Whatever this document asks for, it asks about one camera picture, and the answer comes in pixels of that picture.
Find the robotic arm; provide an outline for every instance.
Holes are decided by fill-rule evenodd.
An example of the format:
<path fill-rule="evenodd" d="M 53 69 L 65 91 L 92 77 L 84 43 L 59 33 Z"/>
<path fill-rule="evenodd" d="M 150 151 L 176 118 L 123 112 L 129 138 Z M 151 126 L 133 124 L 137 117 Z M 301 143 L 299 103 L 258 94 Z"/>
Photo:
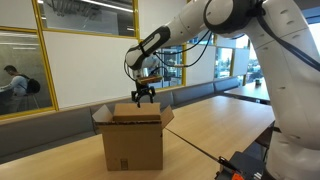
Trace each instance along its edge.
<path fill-rule="evenodd" d="M 275 179 L 320 177 L 320 58 L 300 9 L 293 0 L 193 0 L 171 22 L 158 28 L 126 54 L 137 91 L 132 99 L 155 95 L 149 87 L 159 77 L 144 68 L 146 57 L 161 47 L 178 45 L 204 29 L 231 38 L 246 34 L 257 54 L 277 129 L 266 172 Z"/>

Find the wooden table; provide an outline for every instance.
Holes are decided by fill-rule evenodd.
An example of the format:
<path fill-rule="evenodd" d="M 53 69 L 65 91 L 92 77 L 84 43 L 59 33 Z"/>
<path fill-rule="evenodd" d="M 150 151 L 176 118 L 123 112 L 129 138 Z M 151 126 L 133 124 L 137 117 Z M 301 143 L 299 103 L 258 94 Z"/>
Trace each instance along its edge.
<path fill-rule="evenodd" d="M 108 171 L 97 135 L 0 165 L 2 180 L 213 179 L 219 164 L 168 130 L 163 130 L 164 169 Z"/>
<path fill-rule="evenodd" d="M 240 86 L 228 91 L 224 91 L 225 94 L 233 95 L 236 97 L 252 98 L 258 100 L 264 100 L 270 102 L 267 86 L 265 82 L 256 86 L 256 83 L 249 83 L 245 86 Z"/>
<path fill-rule="evenodd" d="M 174 110 L 166 129 L 215 158 L 243 152 L 273 121 L 271 106 L 216 96 Z"/>

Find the box flap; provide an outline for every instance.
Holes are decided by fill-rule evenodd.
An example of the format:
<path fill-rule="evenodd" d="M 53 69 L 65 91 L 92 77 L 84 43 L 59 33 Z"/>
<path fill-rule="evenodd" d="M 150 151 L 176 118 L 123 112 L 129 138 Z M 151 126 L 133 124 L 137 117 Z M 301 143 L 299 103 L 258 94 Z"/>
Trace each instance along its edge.
<path fill-rule="evenodd" d="M 166 109 L 164 109 L 164 111 L 161 113 L 162 129 L 164 129 L 173 118 L 174 114 L 171 106 L 166 107 Z"/>
<path fill-rule="evenodd" d="M 141 103 L 140 108 L 135 103 L 116 104 L 114 121 L 160 120 L 160 103 Z"/>
<path fill-rule="evenodd" d="M 103 105 L 97 112 L 92 115 L 95 122 L 110 122 L 112 121 L 112 113 L 106 105 Z"/>

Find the person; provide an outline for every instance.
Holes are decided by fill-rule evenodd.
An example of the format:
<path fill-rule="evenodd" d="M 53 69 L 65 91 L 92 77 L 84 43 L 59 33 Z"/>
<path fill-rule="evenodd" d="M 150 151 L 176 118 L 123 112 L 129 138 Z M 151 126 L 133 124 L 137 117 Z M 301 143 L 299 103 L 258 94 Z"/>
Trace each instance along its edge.
<path fill-rule="evenodd" d="M 23 96 L 27 94 L 26 89 L 28 86 L 28 81 L 23 76 L 20 76 L 21 74 L 12 65 L 7 65 L 4 70 L 13 78 L 8 85 L 0 87 L 0 92 L 8 90 L 13 91 L 11 101 L 8 104 L 8 106 L 10 106 L 9 113 L 17 112 L 19 111 L 18 108 L 23 99 Z"/>

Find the ceiling light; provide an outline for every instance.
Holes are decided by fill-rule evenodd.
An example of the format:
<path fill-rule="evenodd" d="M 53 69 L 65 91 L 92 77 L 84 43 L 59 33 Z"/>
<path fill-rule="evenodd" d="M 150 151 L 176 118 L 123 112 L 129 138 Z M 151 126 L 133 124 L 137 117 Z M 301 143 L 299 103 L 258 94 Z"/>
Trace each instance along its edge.
<path fill-rule="evenodd" d="M 25 49 L 25 50 L 35 50 L 36 48 L 24 48 L 24 47 L 13 47 L 12 49 L 15 49 L 15 50 L 20 50 L 20 49 Z"/>
<path fill-rule="evenodd" d="M 18 33 L 6 33 L 0 32 L 0 36 L 14 36 L 14 37 L 29 37 L 29 38 L 37 38 L 37 35 L 34 34 L 18 34 Z"/>
<path fill-rule="evenodd" d="M 122 10 L 122 11 L 133 12 L 133 10 L 131 10 L 131 9 L 126 9 L 126 8 L 122 8 L 122 7 L 118 7 L 118 6 L 113 6 L 113 5 L 105 4 L 105 3 L 101 3 L 101 2 L 96 2 L 96 1 L 91 1 L 91 0 L 81 0 L 81 1 L 87 2 L 87 3 L 91 3 L 91 4 L 96 4 L 96 5 L 99 5 L 99 6 L 118 9 L 118 10 Z"/>
<path fill-rule="evenodd" d="M 7 43 L 7 42 L 0 42 L 0 44 L 4 45 L 20 45 L 20 46 L 39 46 L 39 44 L 26 44 L 26 43 Z"/>

